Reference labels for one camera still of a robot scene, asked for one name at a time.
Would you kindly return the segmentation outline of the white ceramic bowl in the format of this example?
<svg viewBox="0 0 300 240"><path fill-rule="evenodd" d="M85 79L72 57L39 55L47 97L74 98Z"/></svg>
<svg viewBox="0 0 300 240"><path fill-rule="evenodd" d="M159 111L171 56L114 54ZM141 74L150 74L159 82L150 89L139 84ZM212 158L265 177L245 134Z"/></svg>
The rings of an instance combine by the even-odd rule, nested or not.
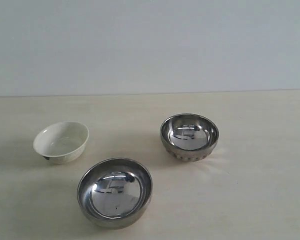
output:
<svg viewBox="0 0 300 240"><path fill-rule="evenodd" d="M50 163L61 165L83 154L89 136L89 129L80 122L57 122L37 134L33 140L33 149Z"/></svg>

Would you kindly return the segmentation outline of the small ribbed steel bowl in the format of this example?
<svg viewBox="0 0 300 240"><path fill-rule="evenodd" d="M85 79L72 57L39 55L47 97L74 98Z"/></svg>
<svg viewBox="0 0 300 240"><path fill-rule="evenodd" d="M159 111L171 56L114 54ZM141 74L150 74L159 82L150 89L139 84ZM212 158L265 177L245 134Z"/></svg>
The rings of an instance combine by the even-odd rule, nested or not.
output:
<svg viewBox="0 0 300 240"><path fill-rule="evenodd" d="M160 139L165 150L184 162L197 162L208 157L219 136L213 121L194 113L170 116L160 126Z"/></svg>

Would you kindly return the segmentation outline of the large steel bowl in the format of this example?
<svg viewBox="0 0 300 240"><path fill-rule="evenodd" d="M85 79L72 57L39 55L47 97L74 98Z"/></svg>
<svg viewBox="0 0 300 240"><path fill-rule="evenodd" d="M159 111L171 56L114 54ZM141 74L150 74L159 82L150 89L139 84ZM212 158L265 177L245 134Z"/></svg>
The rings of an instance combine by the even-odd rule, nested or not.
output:
<svg viewBox="0 0 300 240"><path fill-rule="evenodd" d="M82 176L77 201L83 215L101 228L123 229L138 221L153 193L150 172L130 158L103 160Z"/></svg>

